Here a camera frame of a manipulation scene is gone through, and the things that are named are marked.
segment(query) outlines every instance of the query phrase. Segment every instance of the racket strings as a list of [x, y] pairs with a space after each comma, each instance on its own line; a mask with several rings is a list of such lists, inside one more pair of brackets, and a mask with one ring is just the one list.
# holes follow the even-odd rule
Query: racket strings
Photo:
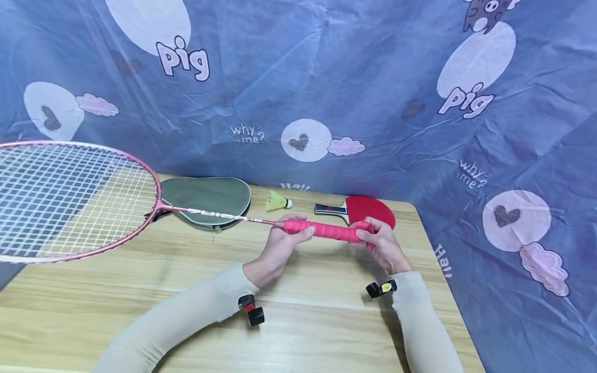
[[0, 255], [62, 256], [129, 236], [155, 204], [132, 159], [75, 144], [0, 149]]

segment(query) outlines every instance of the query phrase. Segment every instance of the paddle handle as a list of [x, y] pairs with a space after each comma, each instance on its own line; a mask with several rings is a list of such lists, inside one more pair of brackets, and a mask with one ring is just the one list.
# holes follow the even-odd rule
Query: paddle handle
[[315, 204], [315, 214], [346, 215], [348, 211], [343, 207]]
[[284, 220], [278, 223], [282, 223], [281, 228], [284, 229], [286, 233], [295, 234], [308, 227], [315, 227], [315, 233], [313, 235], [316, 237], [331, 238], [338, 241], [347, 242], [361, 241], [361, 239], [358, 238], [355, 233], [357, 229], [366, 230], [371, 233], [375, 232], [373, 226], [366, 221], [360, 221], [353, 227], [349, 228], [334, 226], [332, 224], [316, 223], [314, 221], [307, 220]]

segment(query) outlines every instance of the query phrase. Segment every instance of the finger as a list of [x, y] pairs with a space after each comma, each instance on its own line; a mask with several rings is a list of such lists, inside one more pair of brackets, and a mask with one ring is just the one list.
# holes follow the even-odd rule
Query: finger
[[362, 229], [357, 229], [355, 233], [358, 238], [362, 239], [365, 242], [370, 242], [373, 245], [377, 245], [381, 239], [379, 236], [372, 235], [369, 232], [367, 232], [366, 230], [362, 230]]
[[292, 240], [293, 245], [296, 245], [297, 243], [310, 240], [314, 233], [315, 227], [307, 227], [294, 235], [290, 235], [289, 238]]
[[307, 220], [309, 217], [305, 214], [288, 214], [280, 218], [279, 221], [284, 220]]
[[365, 241], [349, 242], [348, 245], [351, 247], [354, 247], [356, 249], [366, 249], [367, 248], [367, 243]]
[[387, 225], [386, 223], [384, 223], [381, 220], [378, 220], [376, 218], [372, 218], [370, 216], [365, 218], [365, 221], [367, 223], [371, 223], [371, 225], [373, 225], [373, 227], [375, 228], [376, 231], [380, 230], [384, 225]]

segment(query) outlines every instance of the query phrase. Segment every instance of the left hand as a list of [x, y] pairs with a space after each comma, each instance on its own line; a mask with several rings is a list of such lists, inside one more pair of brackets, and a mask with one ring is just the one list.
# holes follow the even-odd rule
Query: left hand
[[[307, 220], [307, 215], [290, 214], [282, 217], [284, 220]], [[271, 280], [282, 274], [284, 266], [290, 254], [293, 253], [294, 245], [306, 242], [313, 237], [315, 228], [309, 227], [295, 235], [289, 235], [281, 228], [272, 227], [267, 237], [267, 243], [259, 258], [243, 266], [247, 278], [258, 288], [262, 288]]]

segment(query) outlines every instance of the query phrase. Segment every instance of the pink grip tape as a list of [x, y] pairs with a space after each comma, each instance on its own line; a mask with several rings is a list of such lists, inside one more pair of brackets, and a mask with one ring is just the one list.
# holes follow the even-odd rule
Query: pink grip tape
[[[284, 220], [284, 231], [286, 233], [295, 234], [307, 227], [315, 227], [316, 237], [331, 238], [338, 241], [348, 242], [360, 242], [361, 239], [357, 237], [355, 231], [357, 229], [366, 230], [371, 233], [375, 233], [373, 225], [366, 221], [357, 222], [352, 228], [333, 226], [331, 224], [316, 223], [314, 221], [306, 220]], [[371, 244], [368, 243], [367, 247], [371, 249]]]

